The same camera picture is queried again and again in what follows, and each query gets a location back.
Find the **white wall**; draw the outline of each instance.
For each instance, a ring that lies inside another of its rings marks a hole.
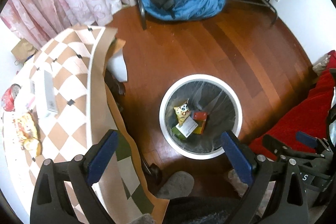
[[[11,80],[16,75],[16,72],[22,68],[21,65],[15,65],[14,62],[16,59],[11,53],[11,49],[18,41],[20,41],[20,39],[6,27],[2,20],[0,20],[0,97],[2,97],[5,90],[11,85]],[[2,134],[0,134],[0,188],[16,215],[23,223],[29,223],[29,216],[14,190],[9,175],[5,152],[2,146]]]
[[[336,50],[336,8],[331,0],[270,1],[312,63]]]
[[[22,65],[15,65],[15,57],[11,53],[13,47],[20,41],[0,20],[0,96],[10,86],[11,80]]]

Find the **blue fabric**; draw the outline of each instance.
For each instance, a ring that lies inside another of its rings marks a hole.
[[[252,165],[226,131],[222,133],[221,141],[225,154],[229,158],[229,161],[235,169],[239,179],[241,182],[251,186],[254,181]]]
[[[199,20],[217,15],[224,7],[225,0],[175,0],[173,12],[157,8],[150,0],[142,0],[145,10],[161,20]]]
[[[86,178],[89,186],[100,180],[117,147],[118,133],[113,131],[89,165]]]

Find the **gray slipper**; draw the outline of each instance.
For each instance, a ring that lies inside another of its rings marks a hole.
[[[157,198],[173,199],[188,196],[194,187],[194,178],[187,172],[174,173],[156,194]]]

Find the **red blanket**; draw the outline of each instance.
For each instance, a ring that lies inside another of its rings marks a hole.
[[[267,132],[279,141],[286,143],[294,150],[311,152],[315,151],[295,140],[295,133],[302,131],[313,137],[326,137],[326,117],[330,110],[334,94],[335,82],[329,68],[336,68],[336,52],[331,51],[327,69],[321,74],[316,87],[310,90],[308,98],[292,108],[278,123]],[[250,148],[256,154],[263,154],[270,159],[276,157],[262,145],[263,136],[255,139]]]

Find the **paper bag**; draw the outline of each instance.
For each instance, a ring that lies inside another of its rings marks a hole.
[[[37,52],[37,49],[30,42],[28,42],[27,39],[23,38],[19,41],[18,44],[16,44],[11,52],[15,58],[23,64],[28,57]]]

